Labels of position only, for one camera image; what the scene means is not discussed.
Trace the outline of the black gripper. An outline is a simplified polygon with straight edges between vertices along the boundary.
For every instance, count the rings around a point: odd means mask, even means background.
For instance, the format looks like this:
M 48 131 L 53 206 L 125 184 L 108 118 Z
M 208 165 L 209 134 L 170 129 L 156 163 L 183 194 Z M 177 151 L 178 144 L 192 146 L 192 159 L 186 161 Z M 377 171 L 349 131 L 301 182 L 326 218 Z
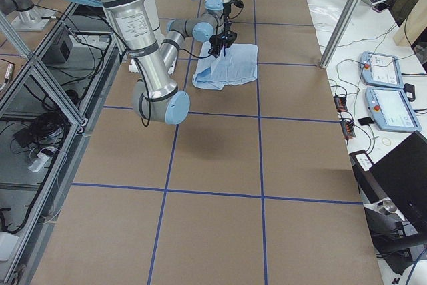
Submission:
M 210 49 L 208 53 L 212 53 L 215 58 L 220 56 L 225 48 L 229 48 L 237 39 L 237 33 L 230 30 L 231 22 L 229 20 L 224 21 L 224 32 L 218 35 L 212 35 L 209 39 Z
M 234 16 L 231 16 L 233 6 L 237 7 L 239 11 Z M 244 2 L 242 0 L 224 0 L 222 14 L 224 23 L 231 23 L 233 19 L 240 15 L 240 13 L 243 11 L 243 8 Z

